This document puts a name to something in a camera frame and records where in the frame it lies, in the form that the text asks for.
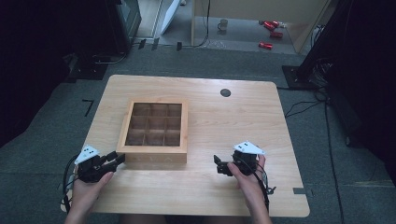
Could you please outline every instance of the gray carpet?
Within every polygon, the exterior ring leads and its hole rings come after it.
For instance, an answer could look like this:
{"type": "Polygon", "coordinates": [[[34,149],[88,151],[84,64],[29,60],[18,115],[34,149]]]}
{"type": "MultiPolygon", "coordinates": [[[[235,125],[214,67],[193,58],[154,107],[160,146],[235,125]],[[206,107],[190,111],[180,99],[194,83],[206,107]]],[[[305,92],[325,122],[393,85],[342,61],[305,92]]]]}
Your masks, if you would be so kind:
{"type": "MultiPolygon", "coordinates": [[[[111,64],[104,80],[62,83],[28,130],[1,148],[0,223],[62,223],[57,190],[68,160],[78,153],[90,128],[108,78],[113,74],[203,77],[273,81],[286,87],[281,65],[299,65],[303,56],[271,52],[159,47],[133,48],[111,64]],[[89,103],[94,100],[85,117],[89,103]]],[[[314,101],[311,91],[279,90],[286,113],[293,104],[314,101]]],[[[298,105],[293,111],[307,108],[298,105]]],[[[341,223],[324,104],[287,118],[311,213],[304,218],[273,217],[274,223],[341,223]]],[[[345,135],[328,107],[332,155],[345,223],[396,223],[396,189],[382,161],[365,148],[345,146],[345,135]]],[[[177,218],[168,218],[177,223],[177,218]]],[[[89,223],[117,223],[117,215],[92,214],[89,223]]],[[[183,217],[178,223],[192,223],[183,217]]]]}

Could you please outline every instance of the red object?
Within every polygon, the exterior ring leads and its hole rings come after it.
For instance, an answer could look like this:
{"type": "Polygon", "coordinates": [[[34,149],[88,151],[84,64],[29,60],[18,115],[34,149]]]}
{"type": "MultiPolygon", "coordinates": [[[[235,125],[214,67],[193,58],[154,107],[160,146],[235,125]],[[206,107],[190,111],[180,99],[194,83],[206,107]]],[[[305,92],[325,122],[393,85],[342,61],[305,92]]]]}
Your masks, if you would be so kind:
{"type": "Polygon", "coordinates": [[[262,41],[260,41],[260,43],[259,43],[259,48],[262,48],[262,49],[272,49],[272,44],[270,44],[270,43],[264,43],[264,42],[262,42],[262,41]]]}
{"type": "Polygon", "coordinates": [[[271,24],[274,25],[275,28],[279,27],[279,22],[278,21],[270,21],[271,24]]]}
{"type": "Polygon", "coordinates": [[[282,37],[283,37],[283,33],[280,33],[280,32],[271,32],[271,33],[270,33],[270,37],[282,38],[282,37]]]}
{"type": "Polygon", "coordinates": [[[269,31],[275,30],[275,26],[270,21],[265,21],[263,26],[267,28],[269,31]]]}

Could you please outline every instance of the wooden box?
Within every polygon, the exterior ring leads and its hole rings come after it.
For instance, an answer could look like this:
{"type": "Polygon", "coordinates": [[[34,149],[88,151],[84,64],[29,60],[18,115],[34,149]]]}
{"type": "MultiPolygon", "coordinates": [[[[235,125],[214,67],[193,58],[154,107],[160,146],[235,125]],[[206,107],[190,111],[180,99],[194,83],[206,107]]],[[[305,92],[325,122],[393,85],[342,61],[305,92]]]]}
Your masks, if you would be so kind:
{"type": "Polygon", "coordinates": [[[187,115],[187,100],[131,99],[117,152],[127,162],[186,163],[187,115]]]}

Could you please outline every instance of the hand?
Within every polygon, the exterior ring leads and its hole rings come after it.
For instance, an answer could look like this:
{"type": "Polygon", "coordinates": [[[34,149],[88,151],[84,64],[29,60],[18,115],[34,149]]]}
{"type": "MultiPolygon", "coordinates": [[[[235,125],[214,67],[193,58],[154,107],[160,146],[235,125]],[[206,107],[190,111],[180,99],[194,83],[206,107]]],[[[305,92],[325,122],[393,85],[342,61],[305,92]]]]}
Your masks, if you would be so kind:
{"type": "Polygon", "coordinates": [[[113,173],[109,172],[97,183],[84,183],[79,179],[76,180],[73,187],[72,206],[65,223],[84,223],[99,198],[100,191],[112,176],[113,173]]]}
{"type": "MultiPolygon", "coordinates": [[[[261,170],[265,164],[265,157],[263,155],[259,155],[258,164],[260,166],[258,166],[256,175],[262,180],[261,170]]],[[[239,171],[239,168],[231,162],[229,162],[227,166],[238,181],[238,187],[244,193],[245,202],[250,214],[253,217],[254,223],[272,223],[265,207],[262,189],[259,186],[256,176],[243,175],[239,171]]]]}

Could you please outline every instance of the wooden table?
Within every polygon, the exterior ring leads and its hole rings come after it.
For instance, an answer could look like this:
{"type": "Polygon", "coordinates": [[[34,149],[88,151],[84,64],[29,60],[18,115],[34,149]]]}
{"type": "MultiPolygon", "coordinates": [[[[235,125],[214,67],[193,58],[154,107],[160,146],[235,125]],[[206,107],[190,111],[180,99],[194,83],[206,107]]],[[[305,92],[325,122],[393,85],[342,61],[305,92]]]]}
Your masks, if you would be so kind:
{"type": "MultiPolygon", "coordinates": [[[[210,0],[209,16],[251,21],[286,22],[296,52],[325,14],[331,0],[210,0]]],[[[191,44],[194,45],[195,17],[206,17],[209,0],[192,1],[191,44]]]]}
{"type": "Polygon", "coordinates": [[[231,161],[233,145],[250,141],[266,151],[270,216],[306,217],[302,188],[282,107],[272,82],[182,77],[112,76],[85,144],[116,150],[130,97],[189,100],[187,163],[125,163],[93,211],[121,214],[248,216],[234,177],[217,173],[213,155],[231,161]],[[230,97],[220,90],[231,91],[230,97]]]}

